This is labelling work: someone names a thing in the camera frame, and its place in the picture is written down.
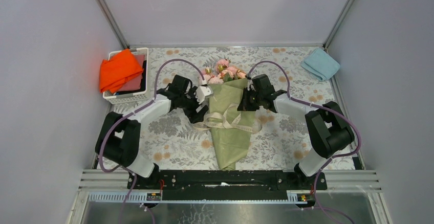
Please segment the fake rose stem with bud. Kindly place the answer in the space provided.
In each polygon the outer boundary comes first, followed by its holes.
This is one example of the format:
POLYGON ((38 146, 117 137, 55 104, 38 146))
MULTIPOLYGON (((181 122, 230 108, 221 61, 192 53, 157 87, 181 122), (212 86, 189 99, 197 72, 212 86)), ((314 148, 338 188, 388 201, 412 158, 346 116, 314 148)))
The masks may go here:
POLYGON ((234 66, 227 67, 225 70, 222 71, 222 74, 224 76, 228 74, 228 78, 230 78, 231 80, 244 79, 247 77, 247 74, 243 70, 238 69, 234 66))

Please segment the peach fake rose stem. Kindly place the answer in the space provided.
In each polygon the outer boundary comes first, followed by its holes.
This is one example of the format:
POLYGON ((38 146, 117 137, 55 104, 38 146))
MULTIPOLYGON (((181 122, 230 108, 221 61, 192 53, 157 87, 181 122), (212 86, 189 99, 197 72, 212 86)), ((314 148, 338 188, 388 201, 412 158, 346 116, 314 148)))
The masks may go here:
POLYGON ((223 78, 220 74, 215 73, 211 68, 204 68, 202 74, 208 84, 222 84, 223 78))

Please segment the brown kraft wrapping paper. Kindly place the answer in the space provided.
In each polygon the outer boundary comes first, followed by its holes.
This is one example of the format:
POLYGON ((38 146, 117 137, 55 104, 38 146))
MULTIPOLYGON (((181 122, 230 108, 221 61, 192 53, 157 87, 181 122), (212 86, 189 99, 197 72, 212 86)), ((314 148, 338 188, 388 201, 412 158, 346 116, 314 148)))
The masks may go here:
POLYGON ((234 170, 236 163, 248 154, 255 112, 237 110, 247 85, 246 78, 209 85, 213 96, 209 98, 205 122, 221 170, 234 170))

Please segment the pink fake rose stem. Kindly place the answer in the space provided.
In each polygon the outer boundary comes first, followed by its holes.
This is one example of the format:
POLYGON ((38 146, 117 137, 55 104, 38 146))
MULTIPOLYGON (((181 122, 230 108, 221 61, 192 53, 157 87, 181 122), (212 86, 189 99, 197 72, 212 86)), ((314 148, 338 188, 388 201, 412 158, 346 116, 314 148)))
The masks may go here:
POLYGON ((230 66, 229 59, 220 59, 216 62, 214 69, 216 70, 217 73, 220 73, 221 71, 225 70, 229 66, 230 66))

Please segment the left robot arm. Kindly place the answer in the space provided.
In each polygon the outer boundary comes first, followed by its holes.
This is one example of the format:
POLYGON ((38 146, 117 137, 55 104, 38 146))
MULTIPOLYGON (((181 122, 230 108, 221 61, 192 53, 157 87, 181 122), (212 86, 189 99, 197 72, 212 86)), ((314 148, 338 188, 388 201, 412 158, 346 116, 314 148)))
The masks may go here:
POLYGON ((192 124, 202 122, 208 112, 205 100, 212 95, 206 81, 193 86, 190 79, 176 75, 167 87, 157 90, 156 97, 140 108, 126 115, 114 111, 108 113, 95 152, 100 159, 111 160, 138 175, 145 188, 154 188, 159 181, 154 172, 157 166, 139 153, 141 126, 175 109, 182 109, 192 124))

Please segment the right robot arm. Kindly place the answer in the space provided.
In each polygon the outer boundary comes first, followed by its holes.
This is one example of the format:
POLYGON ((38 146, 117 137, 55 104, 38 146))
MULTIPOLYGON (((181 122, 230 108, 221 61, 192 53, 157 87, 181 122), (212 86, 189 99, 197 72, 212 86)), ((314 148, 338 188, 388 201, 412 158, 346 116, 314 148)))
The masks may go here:
POLYGON ((287 91, 276 90, 265 74, 252 78, 244 88, 239 111, 256 111, 259 108, 305 122, 311 142, 311 150, 294 167, 294 184, 306 189, 314 182, 314 176, 333 155, 345 149, 355 140, 348 119, 336 102, 318 106, 293 98, 287 91))

